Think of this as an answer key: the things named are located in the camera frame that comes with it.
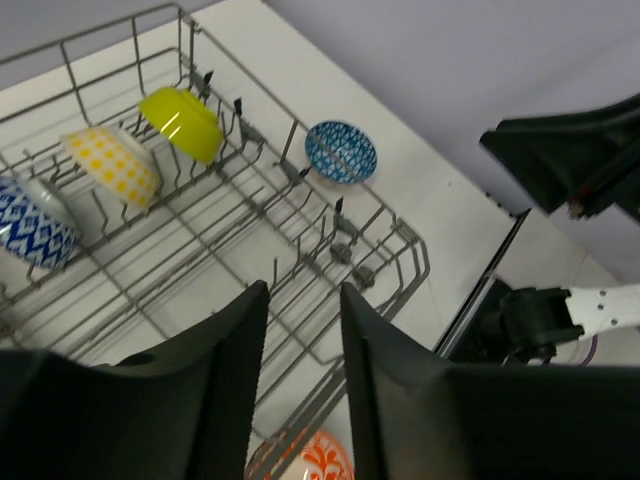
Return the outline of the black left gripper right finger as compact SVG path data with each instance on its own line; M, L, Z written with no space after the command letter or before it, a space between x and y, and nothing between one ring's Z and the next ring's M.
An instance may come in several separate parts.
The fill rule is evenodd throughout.
M635 479L639 370L454 363L340 292L359 479Z

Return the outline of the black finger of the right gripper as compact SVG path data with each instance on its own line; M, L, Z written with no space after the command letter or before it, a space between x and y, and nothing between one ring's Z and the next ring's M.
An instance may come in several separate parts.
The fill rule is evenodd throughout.
M639 220L639 97L589 111L513 118L479 143L532 200L573 219L612 205Z

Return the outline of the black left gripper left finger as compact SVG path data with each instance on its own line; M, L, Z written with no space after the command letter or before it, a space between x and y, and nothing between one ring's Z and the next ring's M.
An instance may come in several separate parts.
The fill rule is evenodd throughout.
M239 479L270 294L223 310L115 365L47 350L1 354L5 479Z

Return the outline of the orange floral patterned bowl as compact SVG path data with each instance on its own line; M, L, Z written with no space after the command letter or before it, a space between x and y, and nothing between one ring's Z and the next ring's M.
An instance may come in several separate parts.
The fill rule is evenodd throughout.
M298 435L265 479L339 479L354 480L352 461L339 440L324 430L316 431L299 453L302 435Z

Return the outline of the blue zigzag patterned bowl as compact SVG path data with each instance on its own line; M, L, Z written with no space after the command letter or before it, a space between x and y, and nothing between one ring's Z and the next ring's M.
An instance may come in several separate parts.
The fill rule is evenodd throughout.
M28 264L59 270L81 237L62 196L38 178L1 178L1 246Z

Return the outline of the white bowl yellow flower pattern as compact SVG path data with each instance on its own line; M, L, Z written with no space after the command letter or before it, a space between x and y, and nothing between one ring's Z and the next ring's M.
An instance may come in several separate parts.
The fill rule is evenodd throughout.
M127 130L88 127L61 135L60 142L84 171L128 207L149 210L160 174L151 152Z

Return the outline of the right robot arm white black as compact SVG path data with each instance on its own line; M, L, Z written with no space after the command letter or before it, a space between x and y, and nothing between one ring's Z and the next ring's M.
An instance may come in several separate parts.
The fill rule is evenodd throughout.
M616 206L639 218L639 98L594 110L505 119L482 147L551 214L567 206L573 220ZM639 326L639 287L512 289L477 323L488 355L544 364L558 346Z

